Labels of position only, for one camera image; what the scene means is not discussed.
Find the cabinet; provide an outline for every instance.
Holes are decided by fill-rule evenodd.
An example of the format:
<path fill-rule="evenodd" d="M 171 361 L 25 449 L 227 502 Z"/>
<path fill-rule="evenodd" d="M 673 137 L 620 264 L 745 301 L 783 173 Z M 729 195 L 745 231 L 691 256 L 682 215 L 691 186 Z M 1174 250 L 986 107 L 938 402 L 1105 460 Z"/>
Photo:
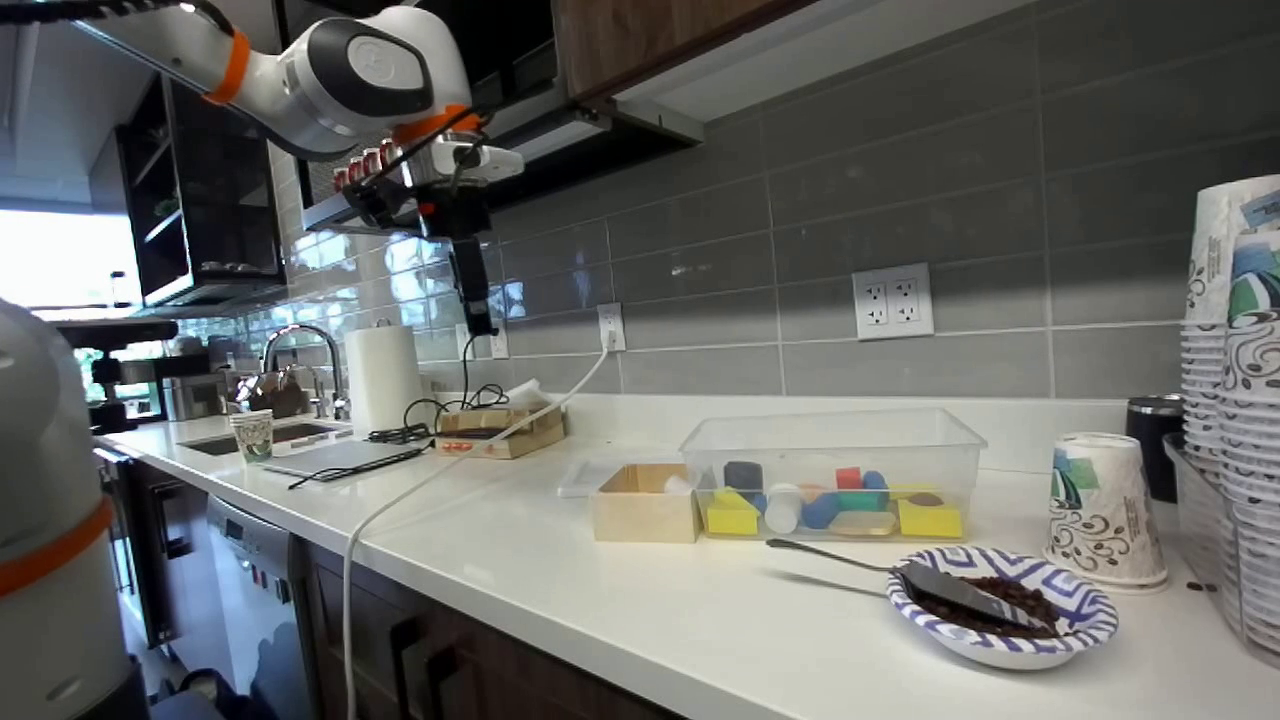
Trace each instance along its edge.
<path fill-rule="evenodd" d="M 286 291 L 268 146 L 257 126 L 158 82 L 115 129 L 145 306 Z"/>
<path fill-rule="evenodd" d="M 810 0 L 558 0 L 570 98 L 600 101 Z"/>
<path fill-rule="evenodd" d="M 305 594 L 320 715 L 339 720 L 339 559 L 310 548 Z M 354 574 L 354 662 L 364 720 L 673 720 L 639 696 L 364 568 Z"/>

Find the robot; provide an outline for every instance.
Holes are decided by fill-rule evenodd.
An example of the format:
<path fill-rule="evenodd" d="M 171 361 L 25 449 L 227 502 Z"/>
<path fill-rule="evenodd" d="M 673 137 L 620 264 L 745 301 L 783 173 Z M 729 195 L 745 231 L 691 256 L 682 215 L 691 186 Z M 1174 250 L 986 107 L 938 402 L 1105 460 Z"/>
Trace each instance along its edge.
<path fill-rule="evenodd" d="M 522 176 L 472 107 L 461 49 L 415 4 L 367 20 L 334 17 L 268 56 L 204 0 L 0 0 L 0 26 L 78 20 L 89 38 L 257 121 L 297 156 L 354 156 L 339 187 L 374 220 L 415 208 L 480 259 L 478 193 Z M 467 329 L 492 334 L 490 286 L 461 288 Z M 107 574 L 107 505 L 93 465 L 74 350 L 0 306 L 0 674 L 6 715 L 145 715 Z"/>

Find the plate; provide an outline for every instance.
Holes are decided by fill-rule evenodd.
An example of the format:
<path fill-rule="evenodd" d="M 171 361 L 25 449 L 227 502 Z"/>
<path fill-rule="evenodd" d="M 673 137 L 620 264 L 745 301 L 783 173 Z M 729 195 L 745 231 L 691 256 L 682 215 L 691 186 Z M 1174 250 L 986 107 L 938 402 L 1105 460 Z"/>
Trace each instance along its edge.
<path fill-rule="evenodd" d="M 1073 666 L 1076 657 L 1107 646 L 1119 634 L 1119 611 L 1100 590 L 1083 586 L 1067 568 L 1039 557 L 1015 557 L 1000 548 L 929 548 L 929 554 L 914 554 L 903 565 L 929 565 L 953 576 L 1004 576 L 1045 594 L 1045 599 L 1060 611 L 1060 623 L 1056 623 L 1060 636 L 1029 642 L 1029 636 L 993 636 L 964 623 L 948 623 L 929 610 L 919 610 L 896 576 L 888 581 L 893 610 L 919 636 L 987 669 L 1048 674 L 1048 669 Z"/>

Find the cup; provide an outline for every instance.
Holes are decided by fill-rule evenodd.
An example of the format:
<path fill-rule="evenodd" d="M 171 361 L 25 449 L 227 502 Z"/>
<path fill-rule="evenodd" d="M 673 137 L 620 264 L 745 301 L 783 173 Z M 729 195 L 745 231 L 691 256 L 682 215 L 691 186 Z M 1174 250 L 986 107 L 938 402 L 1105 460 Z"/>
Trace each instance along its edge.
<path fill-rule="evenodd" d="M 1073 433 L 1056 443 L 1048 557 L 1100 586 L 1161 586 L 1170 576 L 1142 439 Z"/>
<path fill-rule="evenodd" d="M 273 460 L 273 411 L 236 417 L 236 449 L 250 465 Z"/>

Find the wall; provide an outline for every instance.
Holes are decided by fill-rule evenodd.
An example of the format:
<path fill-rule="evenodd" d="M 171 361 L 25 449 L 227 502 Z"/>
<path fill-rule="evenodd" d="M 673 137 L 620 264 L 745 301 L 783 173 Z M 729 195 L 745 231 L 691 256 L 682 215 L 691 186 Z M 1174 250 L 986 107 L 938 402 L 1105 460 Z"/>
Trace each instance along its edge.
<path fill-rule="evenodd" d="M 1280 169 L 1275 0 L 1039 0 L 498 215 L 510 361 L 595 394 L 1131 398 L 1177 390 L 1191 193 Z M 433 244 L 302 236 L 278 319 L 406 315 L 457 390 Z M 931 264 L 938 337 L 853 337 L 856 269 Z"/>

